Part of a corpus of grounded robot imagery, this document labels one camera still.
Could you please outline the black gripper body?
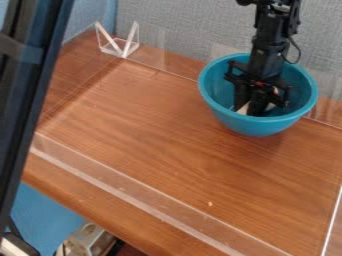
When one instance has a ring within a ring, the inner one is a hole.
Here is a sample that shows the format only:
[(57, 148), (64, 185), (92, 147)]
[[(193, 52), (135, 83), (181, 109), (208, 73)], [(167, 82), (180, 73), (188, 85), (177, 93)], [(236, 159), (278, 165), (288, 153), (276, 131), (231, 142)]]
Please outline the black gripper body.
[(287, 39), (276, 44), (262, 44), (258, 39), (252, 40), (250, 59), (245, 63), (231, 59), (224, 73), (224, 79), (232, 83), (233, 92), (237, 83), (245, 83), (250, 87), (271, 88), (279, 90), (283, 108), (288, 101), (290, 86), (280, 78), (290, 42)]

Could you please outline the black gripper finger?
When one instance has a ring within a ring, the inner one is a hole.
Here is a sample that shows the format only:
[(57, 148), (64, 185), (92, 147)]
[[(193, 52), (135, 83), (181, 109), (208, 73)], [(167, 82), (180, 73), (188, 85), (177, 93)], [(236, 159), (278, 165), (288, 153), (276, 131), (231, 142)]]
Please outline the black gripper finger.
[(254, 91), (250, 98), (247, 114), (250, 116), (259, 116), (264, 112), (268, 106), (268, 103), (270, 103), (268, 94), (262, 90)]
[(250, 101), (251, 96), (251, 87), (245, 83), (237, 83), (235, 85), (235, 92), (233, 92), (233, 108), (239, 110), (245, 103)]

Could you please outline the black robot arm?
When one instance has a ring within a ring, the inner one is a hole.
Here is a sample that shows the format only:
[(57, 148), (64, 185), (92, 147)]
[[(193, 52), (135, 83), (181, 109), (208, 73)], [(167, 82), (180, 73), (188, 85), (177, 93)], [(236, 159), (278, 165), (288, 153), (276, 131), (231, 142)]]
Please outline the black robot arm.
[(300, 25), (300, 0), (236, 0), (255, 5), (255, 35), (248, 62), (228, 61), (224, 79), (233, 85), (233, 110), (262, 116), (271, 108), (284, 108), (291, 86), (282, 80), (284, 63), (296, 64), (300, 48), (292, 36)]

